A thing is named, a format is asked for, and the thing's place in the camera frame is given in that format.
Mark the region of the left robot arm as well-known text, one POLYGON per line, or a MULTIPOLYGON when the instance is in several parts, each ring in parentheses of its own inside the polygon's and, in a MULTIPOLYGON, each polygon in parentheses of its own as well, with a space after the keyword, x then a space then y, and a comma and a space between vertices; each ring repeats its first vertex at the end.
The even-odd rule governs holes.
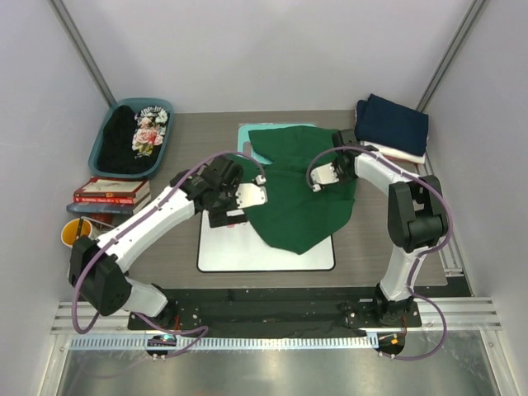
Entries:
POLYGON ((75 299, 84 299, 101 316, 123 309, 161 328, 172 327, 177 305, 154 284, 128 273, 139 256, 165 233, 203 210, 233 208, 243 167, 222 155, 179 172, 140 212, 111 231, 73 243, 68 281, 75 299))

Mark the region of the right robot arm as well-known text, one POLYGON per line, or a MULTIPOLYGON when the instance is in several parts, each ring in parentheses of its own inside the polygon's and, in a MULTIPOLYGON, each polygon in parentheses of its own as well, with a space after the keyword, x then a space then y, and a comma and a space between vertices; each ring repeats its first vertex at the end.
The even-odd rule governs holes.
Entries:
POLYGON ((332 135, 338 150, 332 162, 339 182, 364 179, 388 198, 387 230, 393 243, 387 271, 375 288, 374 315, 384 326, 398 326, 411 310, 417 273, 449 230, 439 200, 441 184, 392 163, 374 148, 352 143, 350 130, 332 135))

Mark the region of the green t-shirt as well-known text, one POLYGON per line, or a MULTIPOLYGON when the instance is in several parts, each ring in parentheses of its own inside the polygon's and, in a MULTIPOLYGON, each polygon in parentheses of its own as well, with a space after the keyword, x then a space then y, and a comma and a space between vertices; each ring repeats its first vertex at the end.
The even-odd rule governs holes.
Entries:
POLYGON ((303 254, 341 229, 351 218, 356 183, 314 192, 306 182, 309 164, 333 147, 336 130, 307 125, 250 130, 255 154, 267 159, 267 203, 244 210, 250 225, 272 248, 303 254))

